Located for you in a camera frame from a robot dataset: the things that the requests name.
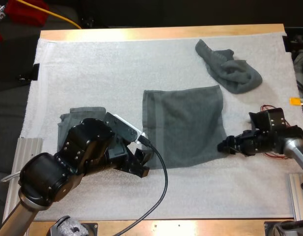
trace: white terry cloth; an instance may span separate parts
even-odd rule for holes
[[[298,96],[298,90],[283,34],[202,38],[212,50],[233,50],[237,59],[246,59],[263,77],[259,87],[244,94],[231,94],[221,87],[227,135],[250,129],[248,112],[258,112],[262,104],[282,107],[290,124],[303,129],[301,107],[288,102],[289,97]],[[195,51],[197,41],[69,43],[40,39],[35,62],[40,63],[39,78],[31,83],[21,136],[43,138],[43,151],[54,154],[59,116],[82,106],[105,107],[141,129],[144,89],[183,90],[217,84]],[[170,169],[167,195],[148,218],[292,217],[287,174],[296,172],[301,169],[294,160],[273,160],[261,154],[237,154]],[[152,170],[143,179],[104,171],[83,178],[36,220],[57,220],[67,214],[78,220],[137,219],[158,200],[163,186],[162,170]]]

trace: table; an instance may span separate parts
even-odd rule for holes
[[[72,42],[135,41],[147,39],[186,38],[219,35],[247,35],[282,32],[282,24],[199,26],[141,29],[77,29],[42,31],[40,38]],[[166,236],[166,235],[222,235],[261,236],[264,235],[264,221],[290,219],[191,219],[191,220],[144,220],[125,235]],[[133,221],[93,221],[99,225],[100,236],[110,236],[130,225]],[[45,236],[54,222],[33,222],[30,236]]]

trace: cloth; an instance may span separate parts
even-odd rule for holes
[[[258,112],[263,104],[282,107],[291,125],[303,129],[301,107],[289,105],[289,97],[298,96],[298,90],[282,35],[204,38],[216,50],[231,48],[264,78],[248,93],[234,95],[220,87],[227,135],[250,129],[248,113]],[[59,116],[71,107],[85,106],[105,107],[142,130],[144,90],[218,85],[194,50],[197,42],[198,38],[76,43],[40,39],[35,58],[40,63],[39,78],[30,85],[21,135],[43,138],[42,151],[55,153]],[[140,147],[130,144],[129,149]],[[166,196],[148,218],[292,217],[287,175],[297,172],[302,170],[295,160],[261,154],[230,155],[168,169]],[[78,220],[138,219],[159,199],[163,186],[162,170],[151,170],[142,179],[117,170],[99,172],[84,177],[64,199],[38,213],[36,220],[57,220],[65,214]]]
[[[68,114],[62,114],[60,116],[62,121],[57,124],[57,151],[61,150],[71,127],[80,124],[80,122],[85,118],[97,118],[103,120],[105,114],[106,109],[104,107],[71,108]]]
[[[208,73],[231,93],[251,91],[263,82],[261,75],[245,60],[235,60],[230,49],[212,51],[201,39],[195,49],[205,60]]]
[[[226,135],[219,86],[183,91],[144,91],[142,126],[167,168],[188,167],[226,157],[217,145]],[[147,163],[161,169],[156,155]]]

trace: folded gray cloth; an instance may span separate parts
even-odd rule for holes
[[[162,155],[167,168],[189,167],[226,155],[217,151],[225,137],[219,86],[183,91],[145,90],[143,131]],[[161,168],[156,156],[147,163]]]
[[[195,49],[205,60],[208,73],[231,93],[248,92],[263,82],[261,75],[245,60],[234,60],[230,49],[213,51],[201,39]]]
[[[57,124],[57,151],[61,150],[71,127],[80,124],[80,122],[85,118],[97,118],[103,120],[106,112],[107,111],[104,107],[79,107],[71,108],[68,114],[62,114],[60,116],[62,122]]]

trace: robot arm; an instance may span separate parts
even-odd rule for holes
[[[249,113],[249,116],[252,130],[236,137],[228,136],[218,144],[218,151],[245,156],[274,151],[294,158],[303,169],[303,130],[296,125],[287,126],[281,108]],[[266,236],[303,236],[303,220],[279,222],[265,229]]]
[[[20,202],[3,222],[0,236],[23,236],[38,211],[47,210],[77,187],[82,177],[115,168],[139,177],[148,175],[144,164],[152,152],[127,148],[138,140],[137,131],[107,113],[104,121],[86,118],[69,130],[55,155],[41,153],[20,173]]]

